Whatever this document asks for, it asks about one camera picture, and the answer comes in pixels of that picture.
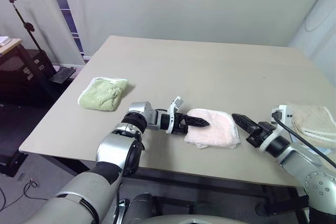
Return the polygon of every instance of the cable on floor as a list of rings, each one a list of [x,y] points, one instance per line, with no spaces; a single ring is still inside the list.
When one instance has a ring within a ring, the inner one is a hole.
[[[25,184],[25,186],[23,187],[23,193],[20,195],[20,197],[18,197],[16,200],[14,200],[12,203],[6,205],[7,199],[5,196],[4,191],[0,188],[0,193],[2,194],[3,198],[4,198],[4,203],[2,204],[1,208],[0,208],[0,212],[4,209],[6,209],[7,207],[10,207],[11,205],[13,205],[14,203],[18,202],[22,197],[26,197],[28,199],[38,199],[38,200],[48,200],[45,198],[36,198],[36,197],[31,197],[29,195],[27,195],[28,190],[30,189],[30,187],[32,188],[37,188],[38,185],[35,181],[33,181],[32,179],[29,180],[28,183]]]

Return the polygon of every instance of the pink towel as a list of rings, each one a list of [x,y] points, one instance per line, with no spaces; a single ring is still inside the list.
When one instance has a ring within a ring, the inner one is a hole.
[[[188,115],[203,118],[210,126],[189,126],[188,134],[184,137],[187,143],[195,144],[198,148],[208,146],[235,148],[240,143],[236,124],[228,113],[193,109],[188,112]]]

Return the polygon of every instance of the table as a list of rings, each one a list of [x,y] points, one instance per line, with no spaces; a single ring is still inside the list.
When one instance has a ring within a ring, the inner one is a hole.
[[[19,45],[21,42],[22,39],[12,39],[9,43],[0,47],[0,57],[8,53],[10,50]]]
[[[94,77],[127,78],[114,112],[77,104]],[[207,108],[269,121],[273,105],[319,104],[335,112],[335,89],[298,50],[285,47],[110,36],[20,146],[25,153],[94,161],[101,140],[131,102],[167,108],[180,95],[181,110]],[[235,149],[198,149],[183,136],[147,130],[140,166],[268,185],[300,186],[245,141]]]

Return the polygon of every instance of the green towel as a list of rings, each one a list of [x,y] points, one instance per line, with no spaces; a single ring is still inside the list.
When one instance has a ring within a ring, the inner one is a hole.
[[[85,109],[112,111],[116,108],[127,83],[127,79],[93,78],[78,98],[78,104]]]

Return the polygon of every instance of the beige towel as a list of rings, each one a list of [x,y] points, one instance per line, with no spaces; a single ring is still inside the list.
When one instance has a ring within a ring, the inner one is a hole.
[[[336,123],[326,107],[291,105],[296,133],[315,147],[336,148]]]

